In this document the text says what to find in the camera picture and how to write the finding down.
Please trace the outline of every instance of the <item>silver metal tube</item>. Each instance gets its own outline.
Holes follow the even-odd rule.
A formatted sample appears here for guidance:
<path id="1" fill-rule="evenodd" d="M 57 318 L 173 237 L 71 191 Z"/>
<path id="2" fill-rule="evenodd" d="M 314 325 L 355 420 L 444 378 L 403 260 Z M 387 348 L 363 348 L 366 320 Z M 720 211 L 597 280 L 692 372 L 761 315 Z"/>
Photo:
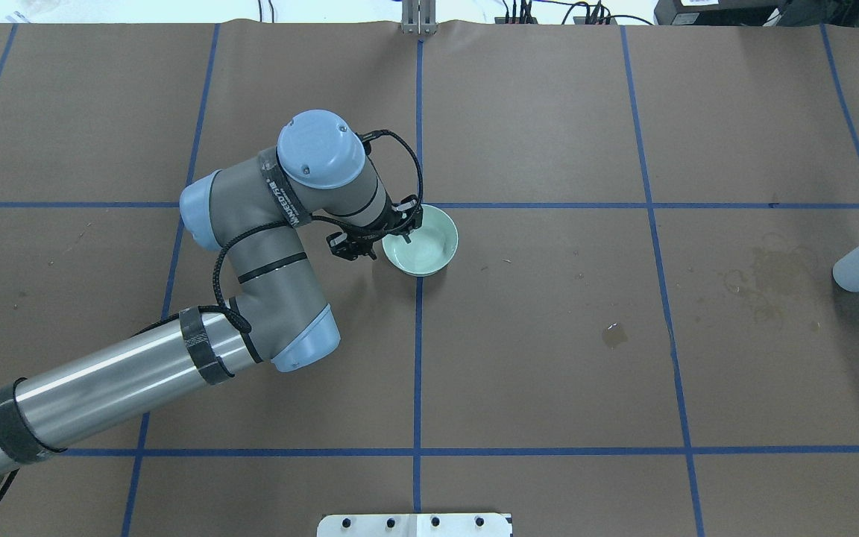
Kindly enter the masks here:
<path id="1" fill-rule="evenodd" d="M 201 320 L 230 374 L 255 363 L 222 314 Z M 174 321 L 28 378 L 18 383 L 14 400 L 28 432 L 61 449 L 207 385 Z M 19 466 L 0 445 L 0 480 Z"/>

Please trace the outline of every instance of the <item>black tape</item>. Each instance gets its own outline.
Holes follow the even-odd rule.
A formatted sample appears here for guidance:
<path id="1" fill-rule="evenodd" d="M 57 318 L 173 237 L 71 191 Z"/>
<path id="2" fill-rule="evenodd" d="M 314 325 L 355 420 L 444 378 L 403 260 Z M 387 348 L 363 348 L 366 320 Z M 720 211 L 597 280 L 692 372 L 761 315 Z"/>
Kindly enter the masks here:
<path id="1" fill-rule="evenodd" d="M 212 386 L 233 378 L 234 374 L 224 367 L 224 361 L 221 361 L 221 357 L 214 354 L 214 349 L 211 348 L 211 340 L 208 339 L 204 329 L 204 319 L 201 318 L 200 310 L 197 308 L 181 310 L 181 313 L 177 314 L 177 319 L 180 321 L 184 347 L 188 350 L 191 361 L 198 368 L 201 378 Z"/>
<path id="2" fill-rule="evenodd" d="M 44 445 L 28 428 L 15 402 L 15 387 L 23 380 L 24 377 L 18 378 L 0 388 L 0 449 L 14 462 L 31 465 L 65 450 Z"/>
<path id="3" fill-rule="evenodd" d="M 234 310 L 236 314 L 241 314 L 241 310 L 238 310 L 238 297 L 232 296 L 230 300 L 231 309 Z M 245 340 L 245 347 L 248 348 L 248 353 L 250 354 L 254 363 L 261 363 L 263 358 L 260 357 L 260 354 L 257 351 L 257 347 L 254 347 L 254 341 L 250 339 L 249 333 L 241 333 L 241 339 Z"/>
<path id="4" fill-rule="evenodd" d="M 277 162 L 277 152 L 273 148 L 265 149 L 258 153 L 257 159 L 260 174 L 267 183 L 267 189 L 270 190 L 270 197 L 277 202 L 280 214 L 283 214 L 287 224 L 290 224 L 290 227 L 310 224 L 312 220 L 310 213 L 303 207 L 300 198 L 294 192 L 294 187 L 290 184 L 287 174 L 280 169 L 280 162 Z"/>
<path id="5" fill-rule="evenodd" d="M 264 266 L 259 266 L 259 268 L 253 269 L 253 271 L 245 272 L 242 275 L 238 276 L 238 283 L 243 284 L 248 280 L 253 280 L 258 276 L 263 276 L 267 272 L 276 271 L 277 269 L 282 269 L 284 266 L 290 265 L 291 263 L 296 263 L 297 261 L 303 261 L 307 258 L 306 252 L 301 252 L 300 254 L 289 255 L 284 257 L 283 259 L 277 259 L 277 261 L 268 263 Z"/>

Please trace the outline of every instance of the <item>white metal plate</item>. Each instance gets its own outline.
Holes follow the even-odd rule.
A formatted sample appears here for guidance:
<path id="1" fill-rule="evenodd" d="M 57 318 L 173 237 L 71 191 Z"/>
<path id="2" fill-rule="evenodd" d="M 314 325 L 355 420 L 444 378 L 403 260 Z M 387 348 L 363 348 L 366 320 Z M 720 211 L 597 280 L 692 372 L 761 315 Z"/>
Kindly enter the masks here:
<path id="1" fill-rule="evenodd" d="M 476 520 L 482 520 L 480 526 Z M 317 526 L 317 537 L 512 537 L 512 515 L 499 513 L 430 513 L 330 515 Z"/>

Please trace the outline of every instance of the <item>liquid spill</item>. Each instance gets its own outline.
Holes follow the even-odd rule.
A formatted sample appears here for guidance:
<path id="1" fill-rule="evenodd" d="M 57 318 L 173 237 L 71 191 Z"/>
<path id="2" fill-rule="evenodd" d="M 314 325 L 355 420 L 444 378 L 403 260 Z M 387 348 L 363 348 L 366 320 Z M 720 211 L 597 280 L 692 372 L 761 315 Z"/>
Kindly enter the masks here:
<path id="1" fill-rule="evenodd" d="M 784 299 L 811 295 L 817 255 L 804 247 L 791 248 L 777 233 L 763 235 L 760 248 L 751 252 L 750 274 L 732 269 L 719 275 L 727 292 L 743 299 L 755 323 L 773 323 L 780 329 L 784 326 Z"/>
<path id="2" fill-rule="evenodd" d="M 609 349 L 614 349 L 618 345 L 628 341 L 628 334 L 625 329 L 618 323 L 611 323 L 605 330 L 602 331 L 602 340 L 605 346 Z"/>

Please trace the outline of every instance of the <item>black device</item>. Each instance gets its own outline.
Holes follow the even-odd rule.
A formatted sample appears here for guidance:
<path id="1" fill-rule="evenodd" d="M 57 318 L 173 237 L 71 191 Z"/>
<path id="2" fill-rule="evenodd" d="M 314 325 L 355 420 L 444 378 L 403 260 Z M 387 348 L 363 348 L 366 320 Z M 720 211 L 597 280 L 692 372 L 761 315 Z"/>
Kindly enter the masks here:
<path id="1" fill-rule="evenodd" d="M 658 0 L 655 20 L 661 25 L 763 26 L 778 0 Z"/>

